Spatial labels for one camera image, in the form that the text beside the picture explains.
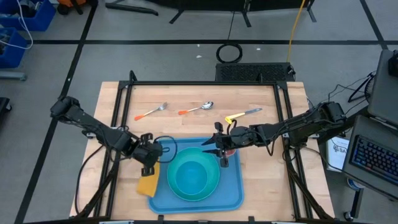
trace knife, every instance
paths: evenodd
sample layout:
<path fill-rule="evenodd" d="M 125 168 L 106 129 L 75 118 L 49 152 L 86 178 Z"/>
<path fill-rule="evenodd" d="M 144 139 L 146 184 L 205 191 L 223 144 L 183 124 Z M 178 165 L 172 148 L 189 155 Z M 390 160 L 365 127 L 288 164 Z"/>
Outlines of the knife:
<path fill-rule="evenodd" d="M 233 119 L 235 119 L 237 117 L 240 117 L 240 116 L 243 116 L 245 114 L 255 113 L 255 112 L 260 111 L 260 110 L 262 110 L 262 108 L 256 108 L 256 109 L 253 109 L 253 110 L 248 110 L 248 111 L 243 112 L 243 113 L 238 113 L 238 114 L 234 114 L 234 115 L 231 115 L 231 116 L 226 116 L 225 117 L 225 121 L 228 122 L 228 124 L 232 124 L 232 120 Z"/>

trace wooden table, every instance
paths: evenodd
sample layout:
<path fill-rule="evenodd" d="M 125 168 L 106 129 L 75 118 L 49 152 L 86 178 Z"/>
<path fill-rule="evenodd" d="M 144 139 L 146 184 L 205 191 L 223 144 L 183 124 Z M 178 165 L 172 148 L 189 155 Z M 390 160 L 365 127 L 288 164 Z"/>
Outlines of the wooden table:
<path fill-rule="evenodd" d="M 118 83 L 104 82 L 99 93 L 94 117 L 110 125 Z M 303 83 L 288 83 L 290 101 L 294 115 L 308 110 Z M 280 98 L 287 117 L 283 100 Z M 196 110 L 180 116 L 178 110 L 200 106 L 203 102 L 213 101 L 212 110 Z M 168 102 L 164 111 L 134 121 L 134 117 Z M 211 136 L 216 130 L 214 122 L 219 121 L 226 128 L 224 117 L 248 109 L 262 108 L 262 111 L 238 118 L 238 125 L 277 123 L 277 110 L 272 86 L 134 86 L 132 90 L 127 125 L 130 131 L 139 136 L 153 133 L 154 136 L 171 135 L 176 138 Z M 123 103 L 119 113 L 120 123 Z M 318 150 L 316 140 L 309 140 L 308 146 Z M 85 159 L 99 147 L 97 140 L 88 140 Z M 275 153 L 270 157 L 264 147 L 241 149 L 241 167 L 244 182 L 244 202 L 242 206 L 230 212 L 186 213 L 165 215 L 165 220 L 239 220 L 247 221 L 254 216 L 257 221 L 293 220 L 292 199 L 289 189 L 286 164 L 282 160 L 282 141 L 275 142 Z M 80 181 L 78 195 L 79 209 L 91 199 L 98 188 L 103 165 L 104 150 L 95 155 L 86 165 Z M 325 211 L 334 217 L 330 194 L 326 183 L 320 156 L 308 150 L 302 150 L 302 161 L 309 191 Z M 147 206 L 147 199 L 136 193 L 141 176 L 141 164 L 135 160 L 122 161 L 119 168 L 118 183 L 115 192 L 112 219 L 156 220 L 158 214 Z M 298 187 L 298 200 L 302 217 L 305 210 L 302 194 Z M 101 214 L 104 214 L 108 193 L 103 197 Z M 75 214 L 72 206 L 71 215 Z"/>

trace orange-handled spoon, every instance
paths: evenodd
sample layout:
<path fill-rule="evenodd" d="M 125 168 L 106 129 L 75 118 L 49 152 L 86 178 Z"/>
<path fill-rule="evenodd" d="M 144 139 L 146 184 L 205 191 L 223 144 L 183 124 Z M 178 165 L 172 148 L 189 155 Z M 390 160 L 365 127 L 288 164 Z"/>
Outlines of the orange-handled spoon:
<path fill-rule="evenodd" d="M 159 110 L 159 111 L 160 111 L 160 110 L 164 110 L 164 109 L 166 109 L 166 107 L 167 107 L 167 102 L 163 103 L 163 104 L 160 105 L 158 108 L 156 108 L 156 109 L 154 109 L 154 110 L 151 110 L 150 112 L 147 112 L 147 113 L 145 113 L 145 114 L 136 116 L 136 117 L 134 118 L 134 120 L 137 121 L 137 120 L 139 120 L 139 119 L 141 119 L 141 118 L 147 116 L 148 114 L 150 114 L 150 113 L 152 113 L 152 112 L 155 112 L 155 111 L 158 111 L 158 110 Z"/>
<path fill-rule="evenodd" d="M 183 114 L 186 114 L 188 112 L 191 112 L 191 111 L 194 111 L 197 109 L 210 110 L 213 107 L 213 104 L 214 104 L 213 102 L 209 101 L 209 102 L 206 102 L 205 104 L 203 104 L 201 107 L 190 109 L 190 110 L 179 111 L 178 114 L 183 115 Z"/>

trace teal bowl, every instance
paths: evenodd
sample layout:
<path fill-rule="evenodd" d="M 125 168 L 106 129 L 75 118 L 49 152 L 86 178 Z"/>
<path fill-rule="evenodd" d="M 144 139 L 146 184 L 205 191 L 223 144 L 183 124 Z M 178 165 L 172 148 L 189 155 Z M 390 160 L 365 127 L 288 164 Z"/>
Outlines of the teal bowl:
<path fill-rule="evenodd" d="M 216 159 L 198 147 L 182 150 L 167 169 L 167 182 L 180 198 L 196 202 L 217 188 L 220 168 Z"/>

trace utensil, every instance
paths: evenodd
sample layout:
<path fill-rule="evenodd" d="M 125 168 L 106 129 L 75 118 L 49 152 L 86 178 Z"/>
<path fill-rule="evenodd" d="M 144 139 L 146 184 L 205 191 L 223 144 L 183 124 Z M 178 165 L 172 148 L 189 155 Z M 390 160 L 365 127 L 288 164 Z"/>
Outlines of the utensil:
<path fill-rule="evenodd" d="M 172 191 L 191 202 L 211 195 L 219 180 L 220 167 L 216 159 L 198 147 L 179 152 L 167 169 L 167 182 Z"/>
<path fill-rule="evenodd" d="M 178 114 L 183 115 L 183 114 L 186 114 L 188 112 L 191 112 L 191 111 L 194 111 L 197 109 L 210 110 L 213 107 L 213 104 L 214 104 L 213 102 L 209 101 L 209 102 L 204 103 L 201 107 L 190 109 L 190 110 L 179 111 Z"/>
<path fill-rule="evenodd" d="M 142 114 L 142 115 L 138 115 L 138 116 L 136 116 L 135 118 L 134 118 L 134 120 L 139 120 L 139 119 L 141 119 L 141 118 L 143 118 L 143 117 L 145 117 L 145 116 L 147 116 L 148 114 L 150 114 L 150 113 L 152 113 L 152 112 L 155 112 L 155 111 L 161 111 L 161 110 L 164 110 L 164 109 L 166 109 L 166 107 L 167 107 L 167 102 L 165 102 L 165 103 L 163 103 L 162 105 L 160 105 L 158 108 L 156 108 L 156 109 L 154 109 L 154 110 L 151 110 L 150 112 L 148 112 L 148 113 L 146 113 L 146 114 Z"/>
<path fill-rule="evenodd" d="M 238 113 L 238 114 L 234 114 L 234 115 L 231 115 L 231 116 L 226 116 L 225 117 L 225 121 L 228 122 L 228 124 L 232 124 L 232 120 L 233 119 L 235 119 L 237 117 L 240 117 L 240 116 L 243 116 L 245 114 L 255 113 L 255 112 L 260 111 L 260 110 L 262 110 L 262 108 L 256 108 L 256 109 L 253 109 L 253 110 L 248 110 L 248 111 L 243 112 L 243 113 Z"/>

